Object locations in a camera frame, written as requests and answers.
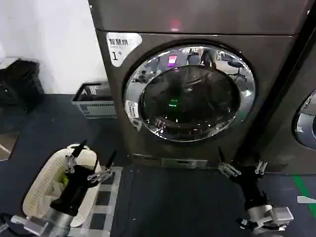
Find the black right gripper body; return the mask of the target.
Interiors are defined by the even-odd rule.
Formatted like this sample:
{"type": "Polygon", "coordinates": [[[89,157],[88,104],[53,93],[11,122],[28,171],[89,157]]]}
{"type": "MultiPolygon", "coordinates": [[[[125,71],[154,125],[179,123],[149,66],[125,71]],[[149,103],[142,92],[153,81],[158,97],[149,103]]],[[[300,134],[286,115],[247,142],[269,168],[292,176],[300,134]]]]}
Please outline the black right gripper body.
{"type": "Polygon", "coordinates": [[[253,207],[271,204],[266,193],[258,187],[258,182],[263,174],[259,171],[256,172],[254,166],[238,166],[237,170],[241,174],[232,177],[232,181],[241,187],[245,198],[244,209],[249,210],[253,207]]]}

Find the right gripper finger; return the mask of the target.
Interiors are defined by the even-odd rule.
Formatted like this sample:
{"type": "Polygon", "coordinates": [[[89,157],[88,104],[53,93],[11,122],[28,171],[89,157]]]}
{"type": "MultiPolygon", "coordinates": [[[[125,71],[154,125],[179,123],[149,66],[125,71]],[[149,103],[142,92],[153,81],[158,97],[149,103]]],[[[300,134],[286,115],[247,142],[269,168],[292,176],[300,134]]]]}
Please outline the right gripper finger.
{"type": "Polygon", "coordinates": [[[240,176],[241,172],[231,166],[230,164],[225,162],[224,154],[220,147],[218,147],[219,152],[219,165],[218,170],[224,175],[224,176],[240,176]]]}
{"type": "Polygon", "coordinates": [[[268,165],[268,162],[260,160],[258,165],[255,168],[255,174],[264,175],[267,165],[268,165]]]}

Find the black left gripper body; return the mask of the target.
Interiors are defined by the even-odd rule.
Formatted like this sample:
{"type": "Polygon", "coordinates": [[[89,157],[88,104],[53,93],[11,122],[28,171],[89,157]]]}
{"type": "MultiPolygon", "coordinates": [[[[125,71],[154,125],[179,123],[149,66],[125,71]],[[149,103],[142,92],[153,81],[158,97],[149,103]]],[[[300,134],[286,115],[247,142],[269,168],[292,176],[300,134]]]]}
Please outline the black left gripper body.
{"type": "Polygon", "coordinates": [[[81,165],[75,165],[74,170],[74,173],[66,174],[68,178],[66,187],[60,197],[50,204],[52,209],[70,216],[78,214],[87,190],[98,185],[87,179],[89,175],[95,173],[95,170],[81,165]]]}

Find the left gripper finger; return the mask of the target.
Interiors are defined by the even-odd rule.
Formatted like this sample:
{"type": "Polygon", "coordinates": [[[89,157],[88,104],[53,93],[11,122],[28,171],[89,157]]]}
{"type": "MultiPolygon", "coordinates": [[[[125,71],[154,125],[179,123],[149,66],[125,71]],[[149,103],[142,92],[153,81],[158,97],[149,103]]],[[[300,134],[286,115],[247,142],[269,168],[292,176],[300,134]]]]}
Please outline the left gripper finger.
{"type": "Polygon", "coordinates": [[[87,177],[87,181],[91,184],[99,184],[102,181],[110,178],[113,174],[112,166],[113,166],[114,160],[116,158],[116,155],[117,155],[117,151],[114,150],[113,153],[111,154],[106,166],[105,166],[105,169],[100,171],[100,172],[89,175],[87,177]]]}
{"type": "Polygon", "coordinates": [[[87,143],[87,139],[83,140],[80,144],[72,144],[69,146],[69,148],[73,149],[72,153],[70,155],[65,156],[66,161],[66,172],[74,172],[75,171],[75,165],[77,164],[77,158],[79,157],[82,150],[84,150],[84,147],[87,143]]]}

